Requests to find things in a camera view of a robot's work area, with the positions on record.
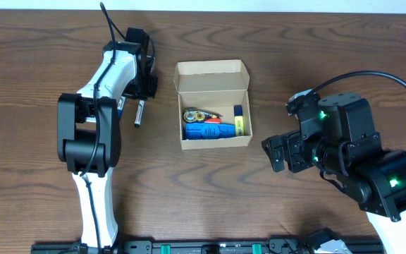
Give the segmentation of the blue whiteboard marker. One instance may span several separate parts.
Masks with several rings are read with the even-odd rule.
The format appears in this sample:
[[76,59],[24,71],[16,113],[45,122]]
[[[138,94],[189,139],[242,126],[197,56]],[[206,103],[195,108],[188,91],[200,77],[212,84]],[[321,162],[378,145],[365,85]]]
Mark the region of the blue whiteboard marker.
[[122,116],[123,108],[125,106],[125,101],[126,101],[126,98],[124,96],[122,96],[118,101],[117,112],[118,112],[119,118],[121,118],[121,116]]

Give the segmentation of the black whiteboard marker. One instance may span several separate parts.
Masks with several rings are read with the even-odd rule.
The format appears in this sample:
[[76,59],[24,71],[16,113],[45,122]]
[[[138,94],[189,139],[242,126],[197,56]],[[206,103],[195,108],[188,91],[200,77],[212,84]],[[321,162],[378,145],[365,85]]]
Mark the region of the black whiteboard marker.
[[140,100],[139,104],[138,104],[138,107],[137,107],[137,113],[136,113],[135,123],[134,123],[136,128],[139,128],[141,126],[141,124],[142,124],[144,106],[145,106],[145,101]]

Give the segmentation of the yellow highlighter pen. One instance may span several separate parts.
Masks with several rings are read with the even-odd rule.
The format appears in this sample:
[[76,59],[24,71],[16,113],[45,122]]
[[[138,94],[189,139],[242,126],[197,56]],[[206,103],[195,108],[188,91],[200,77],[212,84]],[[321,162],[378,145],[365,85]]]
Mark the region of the yellow highlighter pen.
[[241,105],[235,105],[234,109],[234,120],[235,120],[235,135],[243,136],[245,134],[243,111]]

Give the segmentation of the blue utility knife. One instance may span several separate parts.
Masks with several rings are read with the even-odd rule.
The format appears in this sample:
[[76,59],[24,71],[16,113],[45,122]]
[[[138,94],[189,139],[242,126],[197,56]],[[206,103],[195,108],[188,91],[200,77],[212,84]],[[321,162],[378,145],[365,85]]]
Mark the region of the blue utility knife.
[[235,137],[235,126],[225,123],[189,123],[185,127],[188,140],[213,140]]

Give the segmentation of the red marker pen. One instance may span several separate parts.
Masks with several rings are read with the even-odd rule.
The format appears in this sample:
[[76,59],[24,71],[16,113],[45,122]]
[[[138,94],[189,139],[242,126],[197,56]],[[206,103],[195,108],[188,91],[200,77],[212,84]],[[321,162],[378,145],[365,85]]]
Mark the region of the red marker pen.
[[221,123],[221,119],[219,119],[219,118],[211,118],[211,119],[207,119],[207,120],[205,121],[205,123],[220,124],[220,123]]

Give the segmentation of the cardboard box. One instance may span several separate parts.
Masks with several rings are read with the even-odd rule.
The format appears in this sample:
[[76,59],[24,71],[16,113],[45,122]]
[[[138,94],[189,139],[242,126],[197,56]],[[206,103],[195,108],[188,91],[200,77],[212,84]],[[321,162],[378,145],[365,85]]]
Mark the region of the cardboard box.
[[[220,147],[244,147],[252,137],[252,122],[248,88],[250,75],[239,60],[186,61],[176,64],[173,78],[178,94],[180,145],[183,150]],[[235,125],[235,105],[243,111],[243,136],[213,140],[188,140],[185,138],[186,109],[200,109],[221,115],[221,122]]]

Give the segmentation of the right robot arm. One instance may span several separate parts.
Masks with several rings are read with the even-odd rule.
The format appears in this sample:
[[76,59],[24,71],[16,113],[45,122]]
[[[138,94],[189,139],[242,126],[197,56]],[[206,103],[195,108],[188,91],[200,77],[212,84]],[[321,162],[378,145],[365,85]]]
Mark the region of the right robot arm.
[[368,101],[357,93],[297,96],[299,129],[262,141],[275,172],[316,167],[366,212],[387,253],[406,253],[406,151],[385,150]]

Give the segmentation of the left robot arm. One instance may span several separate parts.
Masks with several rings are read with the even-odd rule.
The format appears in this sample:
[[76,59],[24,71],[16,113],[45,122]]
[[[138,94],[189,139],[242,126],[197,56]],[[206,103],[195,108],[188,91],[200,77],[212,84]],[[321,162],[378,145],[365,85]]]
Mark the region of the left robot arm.
[[154,97],[156,49],[150,42],[111,40],[89,82],[58,100],[59,159],[78,190],[82,236],[78,253],[117,253],[113,171],[121,155],[120,119],[127,99]]

